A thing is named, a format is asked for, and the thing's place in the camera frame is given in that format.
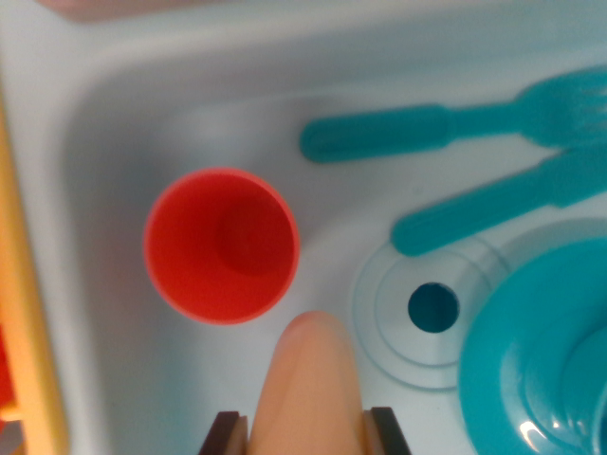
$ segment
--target yellow frame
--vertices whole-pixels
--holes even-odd
[[[68,435],[0,95],[0,322],[27,453],[65,455]],[[21,447],[16,453],[25,453]]]

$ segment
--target red plastic cup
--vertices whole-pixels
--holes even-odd
[[[206,169],[174,182],[144,234],[157,291],[177,311],[211,324],[254,319],[290,286],[299,260],[295,218],[261,178]]]

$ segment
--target white sink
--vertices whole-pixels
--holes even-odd
[[[507,99],[606,63],[607,4],[254,3],[84,27],[22,2],[7,0],[0,23],[3,77],[73,453],[197,453],[219,410],[252,419],[278,336],[302,311],[323,309],[352,329],[366,408],[392,406],[415,455],[473,454],[455,384],[424,389],[365,354],[353,289],[397,216],[552,151],[508,136],[318,165],[302,157],[298,135],[317,116]],[[141,253],[156,197],[210,166],[263,177],[302,237],[287,295],[231,327],[171,309]],[[539,210],[450,246],[466,260],[449,270],[444,252],[411,260],[412,274],[416,261],[425,267],[411,286],[460,282],[475,270],[485,284],[471,295],[481,304],[520,262],[607,232],[606,209],[598,196]]]

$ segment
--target teal fork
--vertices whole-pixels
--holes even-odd
[[[561,209],[607,191],[607,146],[556,154],[522,173],[400,218],[391,241],[419,256],[544,206]]]
[[[520,133],[545,147],[607,142],[607,66],[536,83],[515,100],[463,109],[437,104],[369,112],[308,123],[302,153],[329,163],[448,145],[457,138]]]

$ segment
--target fork handle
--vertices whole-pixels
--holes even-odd
[[[438,104],[393,109],[308,123],[300,137],[302,153],[330,163],[438,149],[458,137],[520,130],[516,103],[450,110]]]
[[[400,218],[391,241],[419,256],[549,204],[542,167],[515,174]]]

